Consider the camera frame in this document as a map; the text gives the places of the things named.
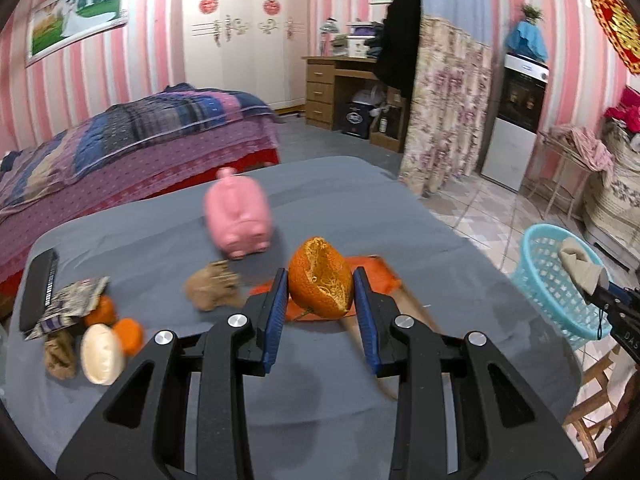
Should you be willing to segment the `brown phone case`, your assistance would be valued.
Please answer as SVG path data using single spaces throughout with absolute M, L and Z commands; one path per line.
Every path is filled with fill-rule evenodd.
M 440 328 L 438 327 L 437 323 L 434 321 L 434 318 L 431 316 L 430 311 L 428 310 L 428 307 L 430 305 L 423 304 L 423 302 L 416 298 L 416 296 L 413 295 L 413 292 L 408 289 L 408 287 L 403 282 L 399 283 L 399 285 L 395 286 L 390 292 L 386 294 L 395 301 L 395 304 L 399 311 L 398 315 L 404 314 L 411 316 L 416 321 L 419 321 L 428 326 L 431 330 L 434 330 L 435 333 L 439 333 Z M 367 371 L 371 373 L 372 370 L 367 361 L 366 352 L 364 352 L 363 350 L 360 327 L 357 318 L 356 300 L 358 298 L 358 295 L 363 296 L 364 299 L 367 299 L 367 293 L 369 289 L 371 289 L 371 294 L 383 295 L 383 293 L 374 292 L 372 285 L 370 285 L 368 288 L 366 287 L 367 290 L 363 291 L 361 285 L 362 284 L 358 283 L 356 278 L 354 278 L 354 306 L 350 309 L 350 313 L 353 315 L 341 318 L 340 323 L 344 330 L 346 330 L 346 333 L 349 334 L 349 337 L 352 338 L 352 343 L 359 351 L 360 356 L 362 356 Z M 383 335 L 388 336 L 386 342 L 388 342 L 390 345 L 396 344 L 396 347 L 398 347 L 400 341 L 394 337 L 390 325 L 387 327 L 386 334 Z M 402 349 L 400 351 L 402 352 L 402 356 L 407 356 L 408 350 L 406 346 L 402 346 Z M 397 401 L 399 388 L 397 385 L 397 380 L 391 377 L 378 378 L 375 373 L 373 373 L 373 376 L 375 377 L 375 382 L 378 386 L 378 390 L 380 390 L 387 399 Z

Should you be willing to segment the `floral covered furniture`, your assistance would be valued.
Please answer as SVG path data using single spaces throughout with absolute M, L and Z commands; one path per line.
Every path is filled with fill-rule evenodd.
M 593 174 L 584 191 L 585 238 L 639 272 L 639 135 L 609 119 L 602 140 L 614 157 L 610 180 Z

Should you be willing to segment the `desk lamp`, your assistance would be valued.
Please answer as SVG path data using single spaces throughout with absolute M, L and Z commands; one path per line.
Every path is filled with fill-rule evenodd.
M 331 56 L 332 38 L 340 32 L 337 20 L 329 16 L 319 27 L 319 54 L 321 56 Z

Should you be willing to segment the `orange fruit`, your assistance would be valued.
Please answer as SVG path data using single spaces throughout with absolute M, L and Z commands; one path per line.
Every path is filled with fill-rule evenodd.
M 117 310 L 113 299 L 101 295 L 96 307 L 84 317 L 85 326 L 104 324 L 112 326 L 118 321 Z

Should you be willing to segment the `orange peel half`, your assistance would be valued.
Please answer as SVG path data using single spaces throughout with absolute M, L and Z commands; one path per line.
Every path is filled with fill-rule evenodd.
M 329 242 L 311 237 L 296 249 L 288 265 L 288 293 L 305 314 L 322 320 L 344 318 L 354 299 L 352 270 Z

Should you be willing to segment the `wooden desk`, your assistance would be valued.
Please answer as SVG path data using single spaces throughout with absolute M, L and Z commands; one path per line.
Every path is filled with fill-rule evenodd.
M 373 73 L 372 58 L 306 56 L 306 123 L 340 130 L 343 106 L 349 102 L 373 107 L 370 136 L 373 145 L 401 153 L 406 142 L 408 104 L 400 92 L 382 84 Z

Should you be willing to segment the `red heart wall ornament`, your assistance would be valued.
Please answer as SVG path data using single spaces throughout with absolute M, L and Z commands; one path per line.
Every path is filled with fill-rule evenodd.
M 590 0 L 608 41 L 627 70 L 638 75 L 640 65 L 639 26 L 623 0 Z

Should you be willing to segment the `framed wedding photo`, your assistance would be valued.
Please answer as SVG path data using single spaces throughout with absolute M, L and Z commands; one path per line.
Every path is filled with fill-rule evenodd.
M 47 0 L 29 14 L 26 65 L 127 22 L 127 0 Z

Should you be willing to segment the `orange cloth pouch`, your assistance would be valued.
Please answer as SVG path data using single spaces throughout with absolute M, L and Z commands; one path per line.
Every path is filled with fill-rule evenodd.
M 292 258 L 288 267 L 288 294 L 296 299 L 320 294 L 328 296 L 332 292 L 338 292 L 350 298 L 352 274 L 358 268 L 366 271 L 374 292 L 386 295 L 401 282 L 386 263 L 375 256 L 338 256 L 315 264 L 306 256 L 297 255 Z

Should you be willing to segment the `pink piggy bank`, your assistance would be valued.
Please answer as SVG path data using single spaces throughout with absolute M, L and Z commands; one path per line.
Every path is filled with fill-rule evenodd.
M 271 245 L 273 222 L 262 186 L 231 167 L 218 170 L 204 197 L 204 214 L 215 246 L 229 259 L 240 260 Z

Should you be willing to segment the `beige cloth mask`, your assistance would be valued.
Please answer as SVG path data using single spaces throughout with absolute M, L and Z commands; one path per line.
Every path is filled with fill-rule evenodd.
M 598 287 L 608 289 L 605 267 L 594 262 L 585 246 L 575 237 L 567 237 L 560 245 L 559 257 L 563 268 L 576 286 L 592 296 Z

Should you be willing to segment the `metal side rack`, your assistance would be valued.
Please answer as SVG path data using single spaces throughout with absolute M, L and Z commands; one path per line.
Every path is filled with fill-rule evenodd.
M 577 211 L 592 170 L 567 140 L 549 133 L 538 133 L 533 156 L 533 177 L 528 180 L 528 195 L 545 198 L 540 216 L 544 220 L 554 207 L 561 208 L 567 220 L 578 218 Z

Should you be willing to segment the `crumpled brown paper ball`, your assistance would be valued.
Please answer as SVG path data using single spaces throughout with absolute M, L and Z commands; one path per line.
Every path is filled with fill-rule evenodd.
M 186 298 L 198 310 L 242 306 L 240 277 L 229 268 L 227 260 L 207 263 L 184 282 Z

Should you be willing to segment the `crumpled brown paper piece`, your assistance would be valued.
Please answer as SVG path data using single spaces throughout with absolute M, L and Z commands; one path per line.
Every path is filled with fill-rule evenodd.
M 73 379 L 77 374 L 75 339 L 67 330 L 49 334 L 44 342 L 44 367 L 58 380 Z

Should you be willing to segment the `striped patchwork blanket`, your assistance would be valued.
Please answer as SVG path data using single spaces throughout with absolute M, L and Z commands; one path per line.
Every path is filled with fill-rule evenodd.
M 277 117 L 250 93 L 199 89 L 185 82 L 113 105 L 36 148 L 12 154 L 11 168 L 1 174 L 1 218 L 142 148 L 260 116 Z

